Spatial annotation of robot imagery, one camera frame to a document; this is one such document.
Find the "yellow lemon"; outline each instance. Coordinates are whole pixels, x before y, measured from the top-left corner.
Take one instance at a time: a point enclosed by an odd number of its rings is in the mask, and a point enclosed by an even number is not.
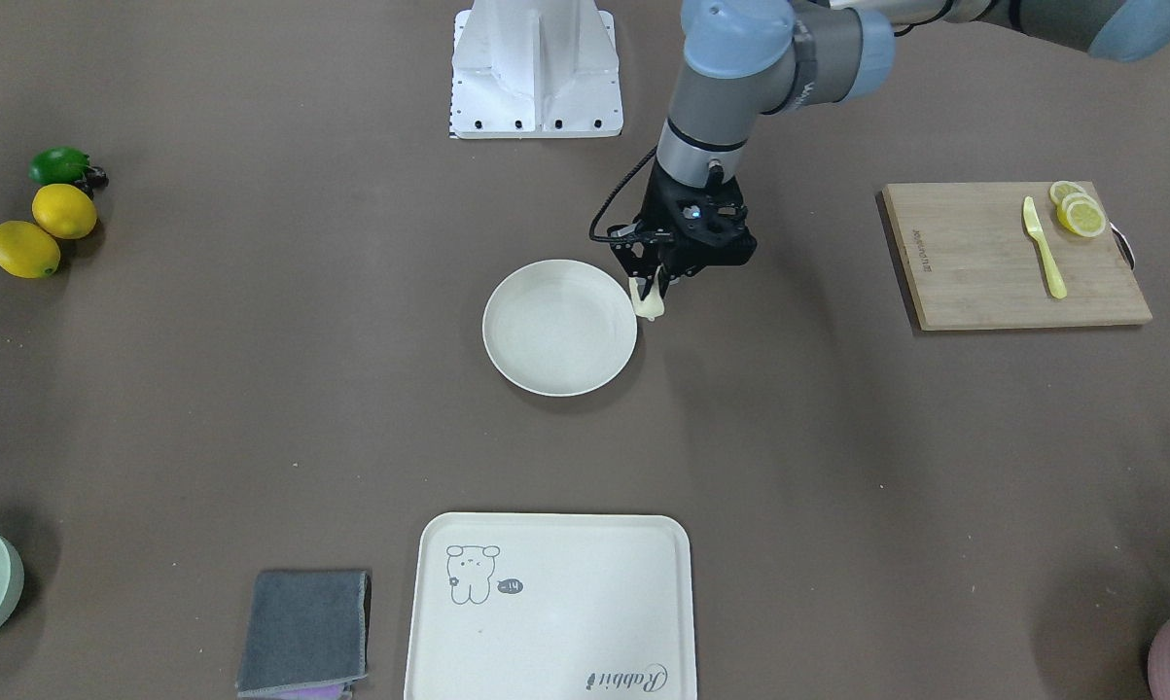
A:
[[[40,279],[55,273],[58,262],[61,248],[41,227],[29,221],[6,221],[0,226],[0,266],[7,273]]]
[[[1052,204],[1055,204],[1057,207],[1059,207],[1061,200],[1064,200],[1065,197],[1079,192],[1081,194],[1086,194],[1087,190],[1078,185],[1076,181],[1068,181],[1066,179],[1058,179],[1053,181],[1051,190],[1047,190],[1047,194],[1052,195]]]
[[[1108,217],[1092,195],[1066,194],[1055,213],[1061,225],[1078,235],[1094,238],[1108,231]]]
[[[58,238],[83,238],[96,226],[96,205],[77,186],[64,183],[39,187],[32,215],[43,231]]]

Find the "cartoon animal drawing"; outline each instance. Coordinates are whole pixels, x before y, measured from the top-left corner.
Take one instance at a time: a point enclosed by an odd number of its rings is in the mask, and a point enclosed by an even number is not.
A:
[[[447,547],[447,576],[450,577],[450,599],[456,605],[481,604],[490,597],[490,577],[496,567],[497,547]]]

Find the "wooden cutting board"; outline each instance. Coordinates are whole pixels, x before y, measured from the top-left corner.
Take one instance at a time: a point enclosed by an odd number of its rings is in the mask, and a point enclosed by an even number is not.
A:
[[[883,187],[909,294],[923,330],[1092,327],[1150,321],[1109,232],[1060,226],[1051,181],[902,183]],[[1094,183],[1080,183],[1102,205]],[[1021,225],[1033,197],[1069,295],[1047,294],[1038,248]]]

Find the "yellow knife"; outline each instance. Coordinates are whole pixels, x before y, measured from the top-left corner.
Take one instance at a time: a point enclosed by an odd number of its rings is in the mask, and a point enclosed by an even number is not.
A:
[[[1038,243],[1039,258],[1042,258],[1042,274],[1047,277],[1047,291],[1051,291],[1052,296],[1057,298],[1068,296],[1069,291],[1064,287],[1064,276],[1060,276],[1060,267],[1055,266],[1052,248],[1047,245],[1047,235],[1042,233],[1042,225],[1039,222],[1039,213],[1034,208],[1033,197],[1026,197],[1021,215],[1025,218],[1025,233],[1034,240],[1034,243]]]

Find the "gray cloth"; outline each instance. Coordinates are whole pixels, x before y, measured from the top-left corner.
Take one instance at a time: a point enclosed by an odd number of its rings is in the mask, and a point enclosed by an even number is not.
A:
[[[261,571],[252,589],[240,698],[364,678],[366,571]]]

